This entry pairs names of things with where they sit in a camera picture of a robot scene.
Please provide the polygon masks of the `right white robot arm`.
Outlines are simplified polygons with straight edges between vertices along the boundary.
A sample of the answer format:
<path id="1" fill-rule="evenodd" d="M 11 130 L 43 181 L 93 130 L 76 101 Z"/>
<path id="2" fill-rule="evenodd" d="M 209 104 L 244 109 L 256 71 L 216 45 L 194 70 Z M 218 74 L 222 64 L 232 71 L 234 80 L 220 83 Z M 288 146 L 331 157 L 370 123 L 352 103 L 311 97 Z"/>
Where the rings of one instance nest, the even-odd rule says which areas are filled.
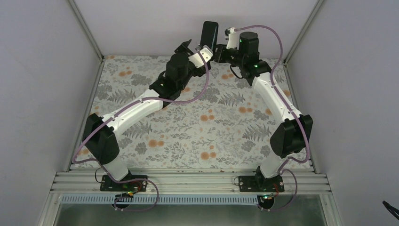
<path id="1" fill-rule="evenodd" d="M 257 33 L 239 33 L 238 29 L 230 28 L 225 36 L 227 44 L 217 45 L 215 61 L 239 68 L 241 77 L 262 97 L 279 123 L 270 139 L 271 153 L 254 176 L 256 188 L 266 192 L 289 161 L 300 164 L 309 161 L 313 120 L 294 107 L 275 80 L 274 70 L 260 59 Z"/>

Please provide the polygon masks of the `phone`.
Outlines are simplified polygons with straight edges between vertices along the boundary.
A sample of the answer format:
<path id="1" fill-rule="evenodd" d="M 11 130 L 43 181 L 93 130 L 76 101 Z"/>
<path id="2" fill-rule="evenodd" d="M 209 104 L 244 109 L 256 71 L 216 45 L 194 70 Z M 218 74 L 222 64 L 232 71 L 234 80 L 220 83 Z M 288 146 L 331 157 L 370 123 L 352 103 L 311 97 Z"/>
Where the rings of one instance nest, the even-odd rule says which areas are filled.
<path id="1" fill-rule="evenodd" d="M 202 26 L 201 38 L 199 44 L 209 47 L 215 51 L 218 37 L 219 24 L 213 21 L 205 21 Z"/>

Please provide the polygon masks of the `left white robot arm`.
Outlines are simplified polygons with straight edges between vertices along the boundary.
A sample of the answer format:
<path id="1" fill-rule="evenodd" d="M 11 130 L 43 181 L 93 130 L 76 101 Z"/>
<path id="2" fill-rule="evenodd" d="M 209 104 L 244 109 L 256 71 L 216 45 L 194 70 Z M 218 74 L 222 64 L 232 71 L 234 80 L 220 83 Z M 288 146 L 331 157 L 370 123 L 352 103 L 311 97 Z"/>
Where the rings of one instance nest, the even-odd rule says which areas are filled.
<path id="1" fill-rule="evenodd" d="M 86 120 L 83 141 L 94 160 L 107 172 L 112 184 L 120 191 L 130 187 L 131 176 L 122 163 L 117 138 L 142 118 L 179 101 L 182 91 L 192 77 L 206 75 L 209 82 L 210 61 L 216 46 L 215 40 L 202 40 L 192 52 L 190 41 L 183 42 L 170 57 L 165 71 L 135 100 L 103 116 L 92 114 Z"/>

